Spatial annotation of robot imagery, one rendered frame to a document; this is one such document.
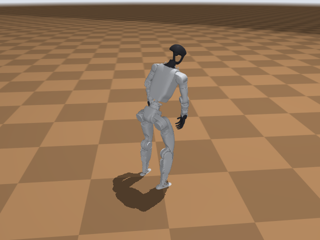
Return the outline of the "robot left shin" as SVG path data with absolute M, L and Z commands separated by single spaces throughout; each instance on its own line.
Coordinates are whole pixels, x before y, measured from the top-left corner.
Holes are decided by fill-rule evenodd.
M 140 156 L 141 156 L 141 161 L 142 161 L 142 172 L 145 174 L 148 172 L 148 167 L 149 167 L 149 161 L 151 159 L 151 154 L 152 154 L 152 147 L 149 150 L 145 150 L 142 148 L 142 142 L 144 139 L 141 141 L 141 150 L 140 150 Z

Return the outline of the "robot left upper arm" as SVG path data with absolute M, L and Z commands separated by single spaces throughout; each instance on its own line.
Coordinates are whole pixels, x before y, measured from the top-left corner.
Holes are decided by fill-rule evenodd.
M 151 70 L 150 70 L 150 73 L 148 74 L 145 82 L 144 82 L 144 85 L 146 88 L 150 88 L 150 85 L 151 85 L 151 82 L 152 82 L 152 79 L 153 79 L 153 76 L 155 74 L 155 71 L 156 71 L 156 68 L 157 66 L 159 65 L 159 63 L 155 63 L 151 66 Z

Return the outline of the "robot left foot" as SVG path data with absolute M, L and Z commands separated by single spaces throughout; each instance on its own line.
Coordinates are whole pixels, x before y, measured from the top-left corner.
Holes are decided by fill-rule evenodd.
M 151 169 L 148 168 L 148 172 L 147 172 L 146 174 L 148 174 L 150 171 L 151 171 Z M 144 176 L 144 175 L 146 175 L 146 174 L 145 174 L 144 171 L 143 171 L 143 172 L 140 173 L 140 176 Z

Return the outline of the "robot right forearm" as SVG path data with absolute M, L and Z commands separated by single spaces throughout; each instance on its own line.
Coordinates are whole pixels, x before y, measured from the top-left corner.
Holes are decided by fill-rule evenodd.
M 181 113 L 180 114 L 181 114 L 182 117 L 184 115 L 188 116 L 188 107 L 189 107 L 189 99 L 188 99 L 188 103 L 181 104 Z

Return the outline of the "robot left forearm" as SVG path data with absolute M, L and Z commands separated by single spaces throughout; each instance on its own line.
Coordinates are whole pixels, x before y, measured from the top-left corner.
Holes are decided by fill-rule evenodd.
M 153 103 L 154 99 L 152 97 L 149 96 L 150 94 L 150 88 L 146 88 L 146 94 L 147 94 L 147 101 L 149 101 L 149 103 Z

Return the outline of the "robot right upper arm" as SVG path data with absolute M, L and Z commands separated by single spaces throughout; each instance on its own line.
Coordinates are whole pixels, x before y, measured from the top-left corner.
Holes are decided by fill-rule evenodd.
M 187 75 L 178 71 L 175 73 L 175 81 L 179 85 L 179 91 L 181 94 L 181 96 L 179 97 L 179 102 L 181 104 L 188 103 L 189 99 L 188 99 L 188 85 L 187 85 L 188 77 L 187 77 Z

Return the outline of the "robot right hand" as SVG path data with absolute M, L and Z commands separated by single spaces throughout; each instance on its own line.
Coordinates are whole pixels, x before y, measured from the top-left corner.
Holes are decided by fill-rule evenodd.
M 177 119 L 180 119 L 179 122 L 175 123 L 175 124 L 178 124 L 176 125 L 176 128 L 178 128 L 178 130 L 184 126 L 186 118 L 187 118 L 187 115 L 184 115 L 183 117 L 180 115 L 180 117 L 177 118 Z

